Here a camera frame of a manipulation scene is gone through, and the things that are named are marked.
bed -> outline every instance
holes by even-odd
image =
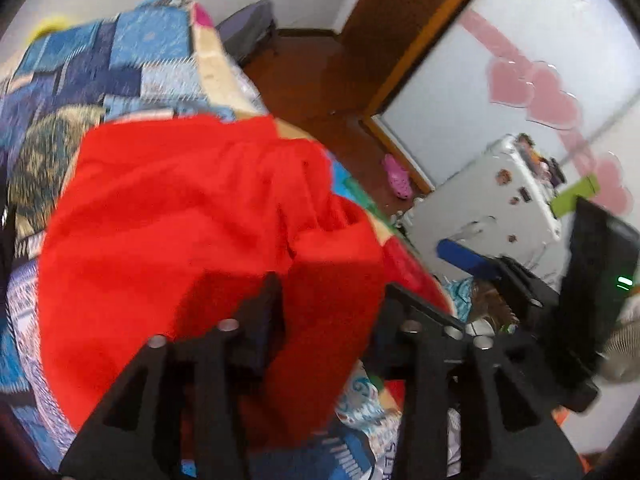
[[[0,67],[1,155],[16,231],[7,313],[0,323],[0,399],[51,470],[75,432],[42,369],[38,256],[57,200],[74,176],[84,133],[107,122],[195,114],[241,121],[267,113],[255,86],[225,54],[208,14],[192,0],[149,0],[112,19],[49,34]],[[277,129],[283,138],[308,137],[283,121]],[[436,290],[436,302],[453,314],[446,295],[370,197],[327,156],[332,191],[367,211],[388,281],[431,301]],[[335,414],[326,431],[304,447],[252,455],[253,478],[384,478],[392,467],[401,412],[362,364],[354,365]],[[454,443],[452,460],[455,454]],[[193,473],[192,467],[184,465]]]

